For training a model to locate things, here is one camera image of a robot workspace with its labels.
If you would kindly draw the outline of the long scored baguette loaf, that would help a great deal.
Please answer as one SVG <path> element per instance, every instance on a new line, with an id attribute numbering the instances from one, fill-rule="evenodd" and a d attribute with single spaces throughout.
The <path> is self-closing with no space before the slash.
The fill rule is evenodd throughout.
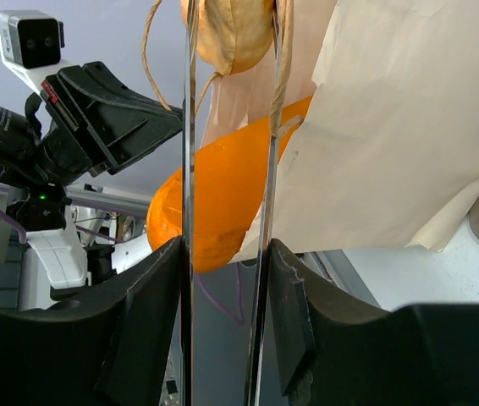
<path id="1" fill-rule="evenodd" d="M 312 96 L 288 105 L 282 124 L 305 117 Z M 262 203 L 269 148 L 268 116 L 202 147 L 195 154 L 194 269 L 212 272 L 240 251 Z M 182 169 L 155 193 L 146 216 L 153 250 L 182 234 Z"/>

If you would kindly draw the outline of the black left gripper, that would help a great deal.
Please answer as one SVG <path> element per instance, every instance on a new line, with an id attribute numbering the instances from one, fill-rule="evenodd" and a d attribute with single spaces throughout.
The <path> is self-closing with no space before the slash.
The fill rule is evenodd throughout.
<path id="1" fill-rule="evenodd" d="M 55 177 L 116 174 L 183 130 L 183 111 L 165 108 L 95 61 L 47 76 L 41 95 L 52 118 L 40 164 Z"/>

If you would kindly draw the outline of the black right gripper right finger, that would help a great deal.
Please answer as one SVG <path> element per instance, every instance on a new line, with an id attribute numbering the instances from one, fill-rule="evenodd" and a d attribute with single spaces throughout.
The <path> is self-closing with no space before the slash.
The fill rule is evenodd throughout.
<path id="1" fill-rule="evenodd" d="M 270 244 L 269 295 L 292 405 L 479 405 L 479 304 L 386 311 Z"/>

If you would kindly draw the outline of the beige paper bag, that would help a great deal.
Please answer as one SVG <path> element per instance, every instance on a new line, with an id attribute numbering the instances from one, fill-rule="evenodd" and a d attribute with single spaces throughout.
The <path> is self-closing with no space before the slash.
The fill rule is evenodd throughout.
<path id="1" fill-rule="evenodd" d="M 479 1 L 291 1 L 273 236 L 295 253 L 440 251 L 479 195 Z M 276 58 L 211 77 L 202 147 L 269 116 Z M 232 261 L 256 256 L 259 216 Z"/>

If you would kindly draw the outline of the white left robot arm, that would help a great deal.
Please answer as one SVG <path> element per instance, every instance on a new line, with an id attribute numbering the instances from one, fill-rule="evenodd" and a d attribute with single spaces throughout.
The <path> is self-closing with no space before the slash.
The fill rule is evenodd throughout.
<path id="1" fill-rule="evenodd" d="M 52 118 L 0 108 L 0 181 L 20 189 L 7 216 L 49 239 L 51 268 L 74 295 L 50 308 L 0 310 L 0 405 L 156 405 L 179 302 L 183 242 L 145 252 L 133 241 L 86 249 L 65 189 L 85 173 L 118 173 L 181 132 L 183 113 L 125 86 L 100 62 L 42 81 Z"/>

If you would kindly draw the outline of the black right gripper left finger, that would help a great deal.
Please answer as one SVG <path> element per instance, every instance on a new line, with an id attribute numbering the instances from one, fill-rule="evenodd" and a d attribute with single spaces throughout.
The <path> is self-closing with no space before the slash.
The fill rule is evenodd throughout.
<path id="1" fill-rule="evenodd" d="M 46 310 L 0 310 L 0 405 L 156 405 L 179 302 L 180 239 Z"/>

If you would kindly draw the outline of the metal serving tongs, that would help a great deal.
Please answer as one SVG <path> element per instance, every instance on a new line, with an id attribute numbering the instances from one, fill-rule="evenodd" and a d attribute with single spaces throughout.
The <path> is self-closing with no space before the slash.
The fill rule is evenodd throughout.
<path id="1" fill-rule="evenodd" d="M 210 3 L 205 19 L 199 8 L 197 1 L 190 1 L 186 14 L 182 169 L 182 234 L 189 258 L 186 275 L 193 277 L 197 271 L 230 260 L 252 221 L 261 218 L 244 395 L 246 405 L 257 405 L 279 142 L 303 121 L 300 116 L 282 120 L 292 64 L 294 4 L 246 1 L 235 9 L 232 3 L 217 1 Z M 201 25 L 207 26 L 212 38 L 208 49 L 217 52 L 212 59 L 217 67 L 215 79 L 254 67 L 269 48 L 275 51 L 276 78 L 268 118 L 195 152 L 195 52 L 201 43 Z"/>

